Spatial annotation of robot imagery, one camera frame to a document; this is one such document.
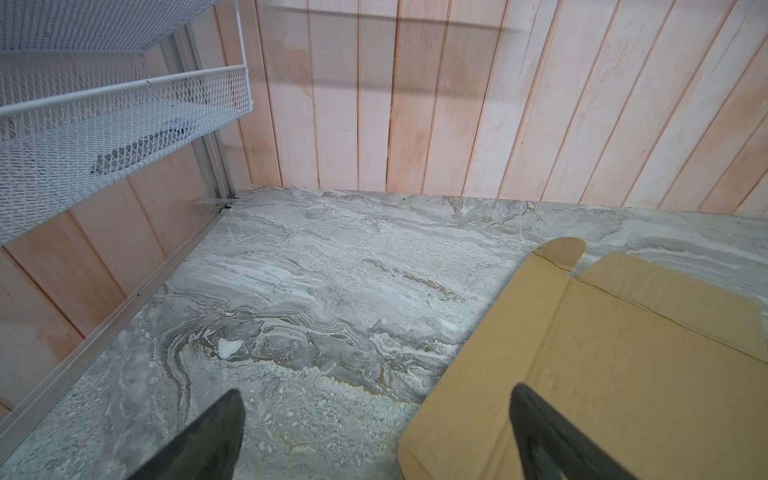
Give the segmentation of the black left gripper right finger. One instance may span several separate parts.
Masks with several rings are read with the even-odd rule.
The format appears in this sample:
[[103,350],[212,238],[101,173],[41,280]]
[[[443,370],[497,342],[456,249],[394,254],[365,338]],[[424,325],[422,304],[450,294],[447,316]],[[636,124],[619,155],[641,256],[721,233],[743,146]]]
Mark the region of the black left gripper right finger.
[[524,383],[512,389],[509,418],[526,479],[635,477]]

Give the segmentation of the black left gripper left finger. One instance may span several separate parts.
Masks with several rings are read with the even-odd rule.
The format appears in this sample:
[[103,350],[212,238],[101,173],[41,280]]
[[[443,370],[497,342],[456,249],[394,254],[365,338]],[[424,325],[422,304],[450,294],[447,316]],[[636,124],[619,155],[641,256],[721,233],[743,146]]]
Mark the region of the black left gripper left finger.
[[232,479],[245,418],[240,391],[227,391],[129,479]]

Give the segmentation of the brown cardboard box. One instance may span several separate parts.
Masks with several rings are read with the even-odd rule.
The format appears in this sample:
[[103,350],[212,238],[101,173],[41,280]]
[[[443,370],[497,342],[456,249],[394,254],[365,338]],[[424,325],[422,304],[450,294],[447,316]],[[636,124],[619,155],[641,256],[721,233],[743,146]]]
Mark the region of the brown cardboard box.
[[758,304],[585,242],[532,251],[398,441],[408,479],[520,479],[509,407],[526,386],[640,479],[767,475]]

